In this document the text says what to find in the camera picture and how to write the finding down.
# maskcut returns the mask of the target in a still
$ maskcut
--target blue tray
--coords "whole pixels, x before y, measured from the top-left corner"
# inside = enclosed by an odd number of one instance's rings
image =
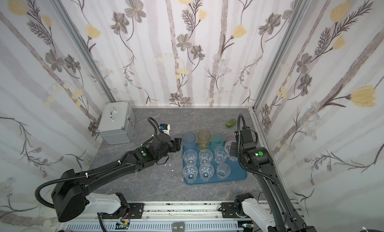
[[[215,152],[212,151],[211,143],[209,143],[208,149],[215,155]],[[198,144],[195,145],[194,150],[197,153],[196,167],[199,170],[199,168],[200,168],[200,160],[199,160],[199,152],[200,152],[200,150],[199,150]],[[219,179],[217,177],[217,175],[216,175],[216,168],[217,168],[218,164],[215,162],[215,158],[213,158],[212,162],[211,162],[211,165],[213,166],[213,168],[215,170],[215,174],[214,174],[214,176],[210,180],[203,181],[200,178],[200,175],[198,175],[197,179],[194,182],[190,183],[190,182],[185,181],[185,179],[184,179],[184,182],[186,184],[208,184],[208,183],[216,183],[216,182],[224,182],[224,181],[242,180],[242,179],[245,179],[247,177],[247,172],[240,167],[238,161],[231,161],[231,160],[229,160],[227,158],[224,162],[227,163],[229,165],[229,167],[231,167],[231,174],[227,178]]]

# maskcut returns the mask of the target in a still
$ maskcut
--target gray marble countertop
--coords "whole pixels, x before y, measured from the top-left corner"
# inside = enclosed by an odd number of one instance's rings
[[[103,141],[91,168],[119,159],[126,151],[136,149],[153,134],[147,117],[153,117],[159,124],[170,124],[170,136],[182,137],[186,132],[197,134],[206,129],[224,136],[234,135],[236,125],[227,128],[225,124],[231,118],[244,115],[247,126],[255,129],[247,109],[133,109],[135,113],[134,139],[132,143],[108,145]],[[250,192],[257,197],[262,191],[256,178],[248,173],[244,180],[218,182],[212,184],[188,185],[182,174],[182,150],[169,153],[169,160],[163,165],[154,165],[140,172],[118,178],[95,193],[113,194],[121,192],[127,201],[233,201],[235,196]]]

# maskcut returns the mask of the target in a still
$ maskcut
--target clear plastic cup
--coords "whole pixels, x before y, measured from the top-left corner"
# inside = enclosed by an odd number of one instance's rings
[[[220,133],[214,133],[211,138],[211,147],[212,151],[215,151],[217,147],[223,146],[225,139],[224,136]]]
[[[193,182],[197,179],[197,167],[193,164],[188,164],[183,169],[185,181]]]
[[[196,145],[196,135],[194,133],[188,132],[183,135],[183,143],[185,151],[190,149],[195,149]]]
[[[231,174],[231,167],[227,163],[221,163],[216,168],[216,175],[219,179],[225,179]]]
[[[217,147],[215,149],[215,162],[216,163],[223,163],[228,157],[227,152],[225,151],[225,148],[223,146]]]
[[[230,161],[237,161],[237,157],[236,156],[230,156],[229,155],[229,152],[231,151],[231,145],[232,145],[232,142],[236,142],[234,140],[229,140],[228,142],[225,143],[225,151],[227,152],[228,154],[228,158]]]
[[[197,138],[199,139],[199,149],[208,149],[209,142],[211,141],[211,133],[207,130],[201,130],[197,134]]]
[[[195,150],[192,150],[192,149],[187,150],[183,154],[183,159],[184,159],[186,164],[196,165],[197,153],[195,152]]]
[[[210,150],[203,149],[199,153],[200,164],[211,163],[213,157],[214,157],[214,154]]]
[[[200,178],[204,181],[208,181],[214,176],[215,169],[209,163],[203,163],[199,168]]]

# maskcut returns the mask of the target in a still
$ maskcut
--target floral wallpaper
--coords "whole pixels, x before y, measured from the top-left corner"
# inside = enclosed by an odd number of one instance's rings
[[[299,0],[61,0],[117,101],[253,106]]]
[[[0,4],[0,227],[51,231],[55,210],[36,201],[35,189],[90,167],[108,99],[49,0]],[[52,189],[42,191],[48,200]]]
[[[383,5],[312,0],[256,109],[290,196],[319,232],[384,227]]]

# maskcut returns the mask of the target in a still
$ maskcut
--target silver metal case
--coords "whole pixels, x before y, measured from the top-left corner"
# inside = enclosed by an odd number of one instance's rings
[[[105,105],[98,133],[108,144],[128,143],[133,139],[135,114],[128,102]]]

